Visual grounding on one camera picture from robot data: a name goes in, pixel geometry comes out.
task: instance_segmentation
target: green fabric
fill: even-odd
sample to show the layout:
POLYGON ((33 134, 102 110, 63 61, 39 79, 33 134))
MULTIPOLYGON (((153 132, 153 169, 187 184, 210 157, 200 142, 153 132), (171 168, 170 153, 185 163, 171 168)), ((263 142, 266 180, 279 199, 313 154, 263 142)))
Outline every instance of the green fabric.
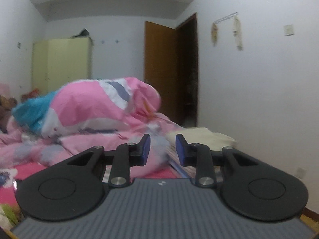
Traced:
POLYGON ((8 204, 1 204, 0 207, 2 208, 5 216, 8 218, 9 222, 13 225, 16 226, 18 224, 18 219, 14 212, 12 211, 12 208, 8 204))

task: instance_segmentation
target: metal rack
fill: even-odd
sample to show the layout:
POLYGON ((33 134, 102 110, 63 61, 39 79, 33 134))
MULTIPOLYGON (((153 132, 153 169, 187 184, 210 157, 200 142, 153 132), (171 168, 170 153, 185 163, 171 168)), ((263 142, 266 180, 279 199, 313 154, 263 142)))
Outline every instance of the metal rack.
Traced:
POLYGON ((238 15, 238 12, 231 13, 231 14, 229 14, 229 15, 223 17, 223 18, 220 18, 220 19, 214 21, 214 24, 221 23, 221 22, 223 22, 223 21, 225 21, 225 20, 228 20, 228 19, 231 19, 232 17, 235 17, 235 16, 237 16, 237 15, 238 15))

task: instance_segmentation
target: gray ribbed panel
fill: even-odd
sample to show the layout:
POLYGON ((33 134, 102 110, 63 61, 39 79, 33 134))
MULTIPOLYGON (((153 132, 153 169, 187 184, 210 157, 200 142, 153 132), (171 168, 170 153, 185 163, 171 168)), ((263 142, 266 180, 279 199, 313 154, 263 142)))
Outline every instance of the gray ribbed panel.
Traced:
POLYGON ((84 217, 63 223, 27 218, 13 232, 20 239, 309 239, 314 234, 298 219, 271 224, 243 218, 213 190, 188 179, 136 179, 128 188, 113 189, 84 217))

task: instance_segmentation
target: baseboard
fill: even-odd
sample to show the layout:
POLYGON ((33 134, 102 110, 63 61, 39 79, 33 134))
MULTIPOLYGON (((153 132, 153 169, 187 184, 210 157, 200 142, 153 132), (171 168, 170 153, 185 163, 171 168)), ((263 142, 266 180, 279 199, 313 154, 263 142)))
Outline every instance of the baseboard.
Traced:
POLYGON ((319 214, 306 207, 304 208, 302 214, 306 217, 310 217, 315 222, 319 222, 319 214))

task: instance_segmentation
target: white logo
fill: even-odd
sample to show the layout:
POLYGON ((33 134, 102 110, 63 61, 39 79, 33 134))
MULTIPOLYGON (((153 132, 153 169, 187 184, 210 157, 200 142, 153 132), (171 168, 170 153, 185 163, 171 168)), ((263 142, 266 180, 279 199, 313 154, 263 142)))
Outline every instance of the white logo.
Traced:
POLYGON ((158 182, 157 184, 163 186, 166 184, 166 181, 161 181, 161 182, 158 182))

